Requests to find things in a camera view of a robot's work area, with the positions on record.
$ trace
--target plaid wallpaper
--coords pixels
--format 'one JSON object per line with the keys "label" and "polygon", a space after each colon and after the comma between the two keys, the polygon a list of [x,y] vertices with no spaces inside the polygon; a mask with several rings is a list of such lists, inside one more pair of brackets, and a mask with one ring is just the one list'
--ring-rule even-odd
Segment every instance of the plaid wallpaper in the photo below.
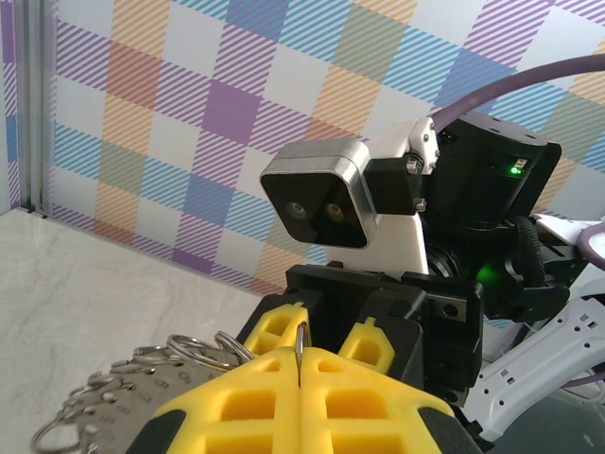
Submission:
{"label": "plaid wallpaper", "polygon": [[[371,139],[515,71],[605,51],[605,2],[60,0],[56,43],[52,216],[266,293],[325,261],[289,239],[258,183],[281,145]],[[605,215],[604,81],[482,108],[562,143],[537,209]]]}
{"label": "plaid wallpaper", "polygon": [[2,27],[2,65],[4,86],[4,117],[7,143],[0,150],[7,150],[8,156],[0,159],[8,169],[0,170],[0,200],[8,201],[7,208],[20,205],[19,155],[17,152],[17,77],[15,72],[14,13],[12,0],[0,0],[0,26]]}

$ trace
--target silver camera housing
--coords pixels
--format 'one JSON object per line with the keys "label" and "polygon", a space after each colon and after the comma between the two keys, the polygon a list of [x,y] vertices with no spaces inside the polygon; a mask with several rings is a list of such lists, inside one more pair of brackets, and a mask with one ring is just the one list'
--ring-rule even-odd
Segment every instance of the silver camera housing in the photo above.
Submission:
{"label": "silver camera housing", "polygon": [[[262,172],[260,181],[284,226],[295,239],[325,246],[364,249],[370,244],[377,227],[372,197],[363,176],[363,171],[370,159],[368,147],[353,138],[294,142],[285,145],[278,152]],[[336,177],[339,183],[337,184],[333,177],[327,177],[328,175]],[[318,184],[327,184],[325,191],[320,191],[315,194],[315,197],[311,197],[310,192],[321,190],[321,188],[315,187]],[[343,194],[344,191],[346,191],[347,201]],[[281,200],[284,192],[289,193],[294,201]],[[322,216],[315,209],[315,205],[313,213],[310,213],[311,216],[307,217],[304,209],[302,210],[304,218],[289,216],[285,212],[285,203],[295,203],[298,209],[302,209],[302,201],[313,204],[314,201],[321,203],[329,200],[330,195],[324,195],[324,192],[338,193],[338,198],[347,207],[346,212],[342,213],[342,220],[348,222],[351,228],[344,229],[343,225],[340,232],[345,236],[348,232],[351,241],[347,238],[341,240],[339,236],[322,238],[321,232],[313,237],[312,224],[321,222],[319,218]],[[361,241],[361,237],[357,237],[361,233],[365,237],[365,241]]]}

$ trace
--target marble surface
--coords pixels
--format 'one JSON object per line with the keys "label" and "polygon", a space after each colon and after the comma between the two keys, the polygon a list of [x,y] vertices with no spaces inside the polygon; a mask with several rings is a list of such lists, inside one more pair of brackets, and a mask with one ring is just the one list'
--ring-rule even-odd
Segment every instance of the marble surface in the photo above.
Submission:
{"label": "marble surface", "polygon": [[0,450],[89,374],[172,333],[237,334],[258,296],[22,211],[0,217]]}

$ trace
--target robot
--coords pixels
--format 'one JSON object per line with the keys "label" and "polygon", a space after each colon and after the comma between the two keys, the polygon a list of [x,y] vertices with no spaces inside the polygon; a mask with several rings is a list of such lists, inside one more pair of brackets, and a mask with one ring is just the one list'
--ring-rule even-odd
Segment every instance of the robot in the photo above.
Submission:
{"label": "robot", "polygon": [[[602,70],[603,55],[552,63],[370,143],[285,145],[261,185],[328,265],[288,270],[231,344],[246,363],[161,406],[126,452],[477,453],[603,362],[605,295],[569,290],[605,270],[603,224],[533,215],[561,146],[472,112]],[[544,326],[482,368],[485,317]]]}

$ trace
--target white mounting plate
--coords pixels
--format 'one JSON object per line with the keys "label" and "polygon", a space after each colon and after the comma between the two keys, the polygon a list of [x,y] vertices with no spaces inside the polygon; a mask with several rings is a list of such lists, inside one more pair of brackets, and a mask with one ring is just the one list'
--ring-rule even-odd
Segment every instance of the white mounting plate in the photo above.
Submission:
{"label": "white mounting plate", "polygon": [[599,224],[600,220],[559,219],[554,216],[536,214],[534,217],[539,226],[556,236],[566,244],[575,246],[579,233],[591,225]]}
{"label": "white mounting plate", "polygon": [[[423,174],[432,172],[439,156],[430,118],[397,121],[368,147],[373,159],[398,158],[414,149],[423,157]],[[423,226],[418,215],[380,215],[376,223],[377,229],[367,248],[326,247],[328,260],[342,262],[348,270],[381,271],[395,279],[406,271],[428,274]]]}
{"label": "white mounting plate", "polygon": [[462,409],[481,438],[498,439],[529,407],[605,358],[605,307],[578,298],[479,374]]}

